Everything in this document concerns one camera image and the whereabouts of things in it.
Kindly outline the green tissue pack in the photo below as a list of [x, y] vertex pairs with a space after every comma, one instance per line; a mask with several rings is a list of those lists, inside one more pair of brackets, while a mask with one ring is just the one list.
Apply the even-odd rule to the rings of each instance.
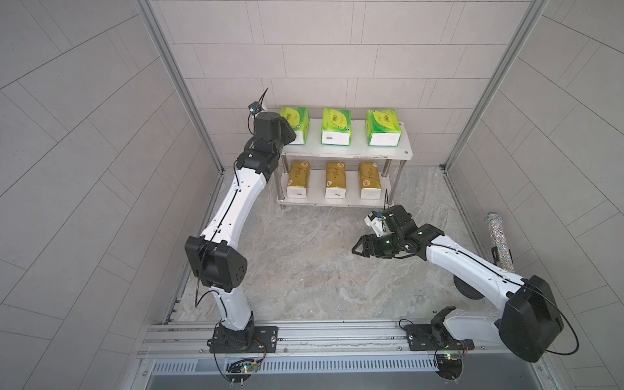
[[351, 110], [324, 108], [321, 143], [330, 146], [349, 146], [351, 138]]
[[395, 110], [368, 110], [366, 130], [369, 146], [398, 146], [401, 125]]
[[291, 125], [296, 139], [294, 145], [304, 145], [310, 128], [310, 112], [307, 107], [283, 107], [280, 114]]

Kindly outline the gold tissue pack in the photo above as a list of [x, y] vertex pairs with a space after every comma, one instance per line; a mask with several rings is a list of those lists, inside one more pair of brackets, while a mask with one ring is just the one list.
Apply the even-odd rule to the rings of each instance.
[[380, 199], [382, 185], [380, 172], [375, 162], [361, 162], [358, 166], [358, 178], [361, 199]]
[[327, 162], [325, 198], [345, 198], [346, 168], [343, 162]]
[[288, 198], [307, 198], [310, 181], [310, 164], [308, 162], [295, 161], [289, 170], [287, 182]]

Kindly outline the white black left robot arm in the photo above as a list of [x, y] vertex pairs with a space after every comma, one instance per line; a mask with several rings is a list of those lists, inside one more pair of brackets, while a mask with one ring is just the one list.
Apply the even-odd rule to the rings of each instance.
[[258, 195], [279, 165], [285, 146], [296, 139], [291, 125], [276, 112], [253, 118], [253, 136], [234, 164], [234, 179], [211, 222], [198, 237], [189, 237], [185, 253], [198, 283], [208, 287], [219, 307], [224, 341], [234, 349], [253, 344], [254, 317], [242, 281], [248, 262], [237, 251], [240, 234]]

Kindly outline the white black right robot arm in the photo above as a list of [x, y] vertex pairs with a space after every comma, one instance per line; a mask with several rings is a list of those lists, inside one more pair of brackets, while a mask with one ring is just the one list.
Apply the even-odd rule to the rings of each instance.
[[458, 291], [469, 299], [487, 299], [491, 313], [460, 312], [453, 306], [431, 321], [436, 346], [456, 341], [487, 341], [504, 345], [526, 362], [538, 362], [565, 328], [552, 289], [539, 276], [529, 279], [500, 268], [463, 248], [430, 224], [418, 226], [401, 205], [372, 211], [366, 218], [373, 232], [352, 248], [364, 258], [418, 257], [453, 275]]

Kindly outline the white two-tier metal shelf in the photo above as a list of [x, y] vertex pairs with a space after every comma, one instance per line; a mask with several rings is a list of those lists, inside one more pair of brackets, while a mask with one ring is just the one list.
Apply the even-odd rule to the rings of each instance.
[[[369, 146], [366, 125], [363, 120], [354, 120], [350, 146], [332, 146], [321, 143], [321, 120], [312, 119], [307, 141], [304, 145], [290, 144], [284, 148], [282, 163], [274, 174], [277, 203], [281, 206], [329, 206], [364, 207], [379, 210], [391, 206], [400, 182], [404, 166], [413, 158], [413, 151], [407, 133], [401, 135], [397, 146]], [[291, 198], [286, 195], [289, 169], [294, 161], [305, 161], [311, 165], [308, 195], [306, 198]], [[326, 162], [343, 162], [346, 165], [347, 190], [344, 198], [325, 197]], [[379, 199], [360, 198], [358, 165], [372, 161], [380, 165], [382, 185]]]

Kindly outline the black round stand base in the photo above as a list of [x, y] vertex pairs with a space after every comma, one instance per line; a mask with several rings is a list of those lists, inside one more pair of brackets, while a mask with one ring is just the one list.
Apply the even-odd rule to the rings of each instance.
[[468, 283], [458, 278], [457, 276], [453, 277], [453, 282], [457, 290], [464, 296], [471, 300], [481, 300], [484, 298], [484, 295], [480, 293], [478, 290], [471, 287]]

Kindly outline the glitter tube on stand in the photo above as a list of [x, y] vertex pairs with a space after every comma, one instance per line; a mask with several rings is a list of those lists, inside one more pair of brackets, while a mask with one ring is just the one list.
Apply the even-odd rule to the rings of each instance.
[[490, 232], [494, 263], [505, 271], [515, 273], [513, 258], [503, 229], [502, 217], [496, 212], [490, 212], [484, 217], [484, 222]]

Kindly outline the right controller circuit board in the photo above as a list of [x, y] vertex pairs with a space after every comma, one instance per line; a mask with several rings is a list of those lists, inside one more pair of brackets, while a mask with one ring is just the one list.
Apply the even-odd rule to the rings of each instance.
[[444, 380], [457, 381], [463, 372], [462, 356], [459, 354], [442, 353], [435, 355], [437, 375]]

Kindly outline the controller circuit board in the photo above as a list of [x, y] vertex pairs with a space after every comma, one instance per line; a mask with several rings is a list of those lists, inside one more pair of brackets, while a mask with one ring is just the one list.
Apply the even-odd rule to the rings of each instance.
[[463, 372], [462, 356], [459, 354], [442, 353], [435, 355], [437, 375], [444, 380], [457, 381]]
[[244, 383], [261, 367], [262, 362], [251, 358], [244, 358], [227, 364], [225, 377], [231, 386]]

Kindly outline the left controller circuit board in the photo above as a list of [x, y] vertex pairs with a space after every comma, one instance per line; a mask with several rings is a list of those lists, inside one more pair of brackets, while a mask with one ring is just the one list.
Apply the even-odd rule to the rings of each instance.
[[262, 362], [251, 358], [244, 358], [227, 364], [225, 377], [231, 386], [244, 383], [261, 367]]

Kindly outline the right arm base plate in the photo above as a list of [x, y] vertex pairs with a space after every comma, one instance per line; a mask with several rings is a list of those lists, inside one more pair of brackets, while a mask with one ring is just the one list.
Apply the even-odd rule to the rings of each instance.
[[400, 328], [406, 333], [409, 350], [412, 352], [451, 350], [466, 353], [475, 348], [474, 341], [456, 340], [441, 325], [408, 323], [400, 325]]

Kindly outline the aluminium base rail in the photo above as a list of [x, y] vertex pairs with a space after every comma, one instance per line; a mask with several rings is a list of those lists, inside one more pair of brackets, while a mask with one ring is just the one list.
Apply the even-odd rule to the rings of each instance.
[[456, 340], [474, 341], [474, 349], [460, 351], [442, 350], [410, 351], [406, 333], [400, 325], [430, 324], [418, 320], [366, 320], [366, 321], [275, 321], [260, 322], [255, 327], [279, 328], [276, 352], [261, 354], [212, 354], [207, 341], [217, 326], [213, 323], [179, 323], [149, 327], [138, 355], [143, 358], [290, 358], [423, 355], [432, 356], [449, 351], [464, 358], [494, 355], [517, 361], [501, 341], [490, 341], [480, 336], [452, 336]]

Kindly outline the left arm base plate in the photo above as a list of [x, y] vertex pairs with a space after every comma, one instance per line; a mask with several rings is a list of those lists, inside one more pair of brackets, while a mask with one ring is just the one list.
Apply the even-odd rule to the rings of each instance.
[[260, 326], [233, 331], [218, 324], [206, 345], [212, 354], [261, 354], [276, 352], [279, 328]]

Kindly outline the aluminium corner frame post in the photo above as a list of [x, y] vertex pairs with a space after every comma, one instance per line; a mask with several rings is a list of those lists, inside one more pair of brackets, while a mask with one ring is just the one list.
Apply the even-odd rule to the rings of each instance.
[[448, 159], [444, 164], [440, 165], [440, 168], [444, 173], [450, 172], [453, 164], [457, 162], [459, 155], [469, 141], [469, 138], [479, 124], [479, 121], [481, 121], [483, 114], [486, 112], [490, 102], [492, 102], [492, 99], [500, 88], [502, 81], [510, 71], [510, 68], [525, 45], [525, 42], [530, 36], [532, 30], [535, 28], [536, 23], [538, 22], [548, 2], [548, 0], [533, 0], [530, 2], [523, 19], [520, 20], [518, 28], [511, 37], [509, 45], [502, 55], [490, 81], [487, 83], [486, 88], [475, 106], [469, 120], [466, 122], [466, 125], [462, 130], [455, 146], [450, 152]]
[[180, 100], [185, 111], [187, 112], [191, 122], [193, 123], [193, 126], [196, 128], [198, 135], [201, 138], [201, 141], [206, 146], [206, 149], [208, 150], [209, 155], [211, 156], [211, 159], [216, 166], [217, 172], [219, 172], [219, 175], [224, 175], [224, 165], [219, 159], [215, 146], [212, 143], [206, 127], [202, 121], [202, 118], [199, 115], [198, 109], [193, 102], [193, 98], [189, 92], [189, 88], [185, 84], [185, 80], [180, 72], [177, 63], [175, 62], [173, 53], [170, 49], [170, 46], [167, 44], [163, 31], [160, 28], [159, 23], [155, 17], [154, 9], [152, 8], [150, 1], [136, 0], [135, 3], [139, 15], [141, 16], [141, 19], [146, 26], [147, 32], [152, 39], [152, 42], [154, 43], [157, 52], [159, 52], [164, 68], [166, 69], [167, 74], [172, 79], [172, 84], [174, 85], [177, 93], [180, 96]]

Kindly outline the aluminium corner frame post right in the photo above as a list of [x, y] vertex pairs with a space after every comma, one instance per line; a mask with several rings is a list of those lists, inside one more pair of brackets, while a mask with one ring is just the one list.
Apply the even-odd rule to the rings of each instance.
[[483, 114], [486, 112], [490, 102], [492, 102], [492, 99], [500, 88], [502, 81], [510, 71], [510, 68], [525, 45], [525, 42], [530, 36], [532, 30], [535, 28], [536, 23], [538, 22], [548, 2], [548, 0], [533, 0], [530, 2], [523, 19], [520, 20], [518, 28], [511, 37], [509, 45], [502, 55], [490, 81], [487, 83], [486, 88], [475, 106], [469, 120], [466, 122], [466, 125], [462, 130], [455, 146], [450, 152], [448, 159], [444, 164], [440, 165], [440, 168], [444, 173], [450, 172], [453, 164], [457, 162], [459, 155], [469, 141], [469, 138], [479, 124], [479, 121], [481, 121]]

